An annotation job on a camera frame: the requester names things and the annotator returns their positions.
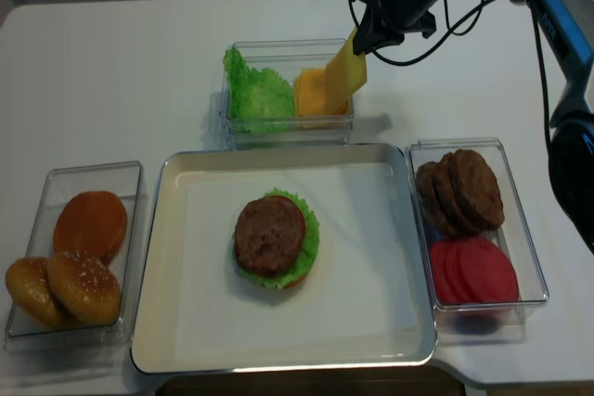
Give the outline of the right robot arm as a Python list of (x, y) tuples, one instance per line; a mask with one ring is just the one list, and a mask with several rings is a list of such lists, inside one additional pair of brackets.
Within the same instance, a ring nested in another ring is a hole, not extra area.
[[(355, 55), (400, 45), (406, 34), (430, 37), (437, 0), (360, 1)], [(535, 39), (548, 42), (566, 85), (555, 109), (544, 109), (549, 180), (554, 196), (588, 248), (593, 246), (593, 0), (510, 0), (531, 11)]]

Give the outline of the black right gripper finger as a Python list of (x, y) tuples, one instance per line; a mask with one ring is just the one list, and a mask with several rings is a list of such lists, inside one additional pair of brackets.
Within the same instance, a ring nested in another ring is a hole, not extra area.
[(367, 49), (366, 53), (378, 51), (384, 47), (401, 45), (404, 42), (404, 34), (401, 32), (387, 32), (382, 30), (370, 29), (366, 35)]
[(367, 42), (366, 35), (370, 29), (385, 31), (381, 16), (374, 12), (370, 6), (366, 6), (364, 15), (356, 29), (353, 38), (353, 52), (355, 55), (366, 55)]

